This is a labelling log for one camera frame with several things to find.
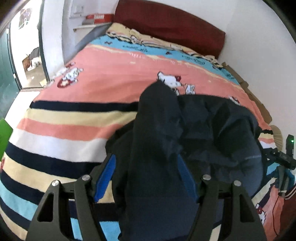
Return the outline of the brown cardboard beside bed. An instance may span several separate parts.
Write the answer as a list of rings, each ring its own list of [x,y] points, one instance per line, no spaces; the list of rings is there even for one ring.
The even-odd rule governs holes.
[[[250,91],[249,89],[249,84],[238,74],[232,69],[226,62],[222,63],[222,66],[234,76],[234,78],[238,81],[242,89],[245,91],[245,93],[248,95],[248,97],[255,102],[257,105],[258,109],[260,110],[260,113],[264,119],[264,121],[267,124],[270,124],[272,122],[272,117],[269,113],[269,111],[266,109],[264,104]]]

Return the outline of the green plastic object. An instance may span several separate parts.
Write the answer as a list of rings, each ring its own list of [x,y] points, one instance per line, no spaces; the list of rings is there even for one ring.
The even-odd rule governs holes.
[[[12,132],[13,128],[2,118],[0,120],[0,158],[3,157]]]

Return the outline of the dark navy puffer jacket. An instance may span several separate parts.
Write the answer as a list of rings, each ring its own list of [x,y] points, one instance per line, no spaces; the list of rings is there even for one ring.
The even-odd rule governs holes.
[[[259,134],[254,114],[230,99],[177,95],[161,81],[147,87],[135,119],[106,144],[116,157],[119,240],[187,240],[199,205],[184,187],[178,156],[199,175],[240,181],[252,198],[264,177]]]

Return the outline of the dark red headboard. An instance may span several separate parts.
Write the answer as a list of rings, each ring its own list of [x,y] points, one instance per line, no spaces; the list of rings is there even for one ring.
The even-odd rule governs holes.
[[[119,1],[114,22],[141,34],[219,57],[226,33],[181,9],[153,1]]]

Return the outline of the dark green door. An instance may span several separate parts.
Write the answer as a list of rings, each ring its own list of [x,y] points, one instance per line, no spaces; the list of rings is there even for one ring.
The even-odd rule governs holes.
[[[0,101],[1,118],[5,118],[11,105],[20,92],[20,85],[15,76],[16,70],[11,55],[10,28],[1,36],[0,55]]]

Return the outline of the pink striped cartoon blanket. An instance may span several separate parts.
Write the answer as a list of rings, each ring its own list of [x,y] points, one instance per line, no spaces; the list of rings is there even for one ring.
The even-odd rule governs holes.
[[[141,93],[156,80],[181,97],[205,94],[249,109],[273,132],[239,85],[213,56],[114,23],[81,50],[33,100],[13,130],[1,161],[1,240],[25,240],[50,183],[74,181],[106,157],[105,144],[133,121]]]

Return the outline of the red box on shelf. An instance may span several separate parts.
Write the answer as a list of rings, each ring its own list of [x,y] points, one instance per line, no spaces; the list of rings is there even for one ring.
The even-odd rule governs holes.
[[[85,20],[95,24],[113,22],[114,14],[92,14],[86,16]]]

